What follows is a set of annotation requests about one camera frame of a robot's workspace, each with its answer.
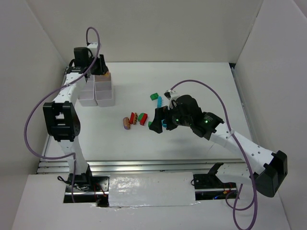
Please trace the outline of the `green red rounded lego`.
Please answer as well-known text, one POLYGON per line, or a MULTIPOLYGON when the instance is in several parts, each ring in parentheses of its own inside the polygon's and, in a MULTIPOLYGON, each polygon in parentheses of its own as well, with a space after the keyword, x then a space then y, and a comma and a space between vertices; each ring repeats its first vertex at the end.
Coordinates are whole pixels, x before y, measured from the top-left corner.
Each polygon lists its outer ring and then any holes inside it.
POLYGON ((139 116, 138 116, 138 121, 140 123, 140 125, 144 125, 146 120, 148 118, 148 115, 146 113, 141 113, 139 116))

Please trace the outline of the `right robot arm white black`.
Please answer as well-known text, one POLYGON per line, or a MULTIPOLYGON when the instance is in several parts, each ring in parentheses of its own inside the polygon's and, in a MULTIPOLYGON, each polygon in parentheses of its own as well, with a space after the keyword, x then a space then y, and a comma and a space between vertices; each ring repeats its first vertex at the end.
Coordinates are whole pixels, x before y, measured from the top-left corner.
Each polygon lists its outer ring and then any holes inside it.
POLYGON ((178 126, 189 127, 198 137, 225 148, 246 163, 243 167, 216 163, 210 169, 211 175, 222 183, 254 184, 260 194, 275 196, 288 174, 284 152, 265 149, 230 129, 217 115, 203 112, 190 95, 179 96, 174 90, 168 90, 165 96, 169 104, 155 109, 150 130, 160 134, 162 124, 166 124, 169 131, 178 126))

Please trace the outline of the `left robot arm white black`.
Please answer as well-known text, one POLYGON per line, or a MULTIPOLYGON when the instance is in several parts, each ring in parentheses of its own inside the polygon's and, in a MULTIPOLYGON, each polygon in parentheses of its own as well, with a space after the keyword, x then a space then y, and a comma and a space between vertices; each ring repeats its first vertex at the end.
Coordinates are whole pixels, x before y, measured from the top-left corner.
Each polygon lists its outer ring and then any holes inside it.
POLYGON ((74 106, 91 75, 108 73, 99 49, 98 43, 75 48, 74 60, 65 70, 65 87, 52 102, 43 105, 47 132, 58 142, 69 165, 66 183, 82 189, 92 187, 92 172, 78 140, 81 123, 74 106))

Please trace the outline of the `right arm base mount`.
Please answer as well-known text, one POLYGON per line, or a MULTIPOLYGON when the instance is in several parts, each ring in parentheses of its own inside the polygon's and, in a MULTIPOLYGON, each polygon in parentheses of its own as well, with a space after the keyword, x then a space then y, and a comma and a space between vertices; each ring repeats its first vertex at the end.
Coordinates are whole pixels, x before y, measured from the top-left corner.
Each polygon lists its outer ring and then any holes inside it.
POLYGON ((217 177, 209 174, 194 174, 190 181, 195 189, 195 199, 201 200, 222 200, 228 196, 235 199, 237 186, 235 183, 222 183, 217 177))

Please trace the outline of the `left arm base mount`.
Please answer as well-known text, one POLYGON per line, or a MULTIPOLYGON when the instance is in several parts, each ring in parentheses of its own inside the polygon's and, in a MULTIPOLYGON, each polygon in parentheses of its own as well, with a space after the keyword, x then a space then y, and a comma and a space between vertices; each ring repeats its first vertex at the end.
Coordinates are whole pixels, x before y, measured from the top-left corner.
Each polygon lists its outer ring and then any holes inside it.
POLYGON ((108 207, 109 179, 107 176, 93 177, 92 185, 75 185, 72 189, 61 176, 57 179, 66 184, 63 203, 95 203, 97 207, 108 207))

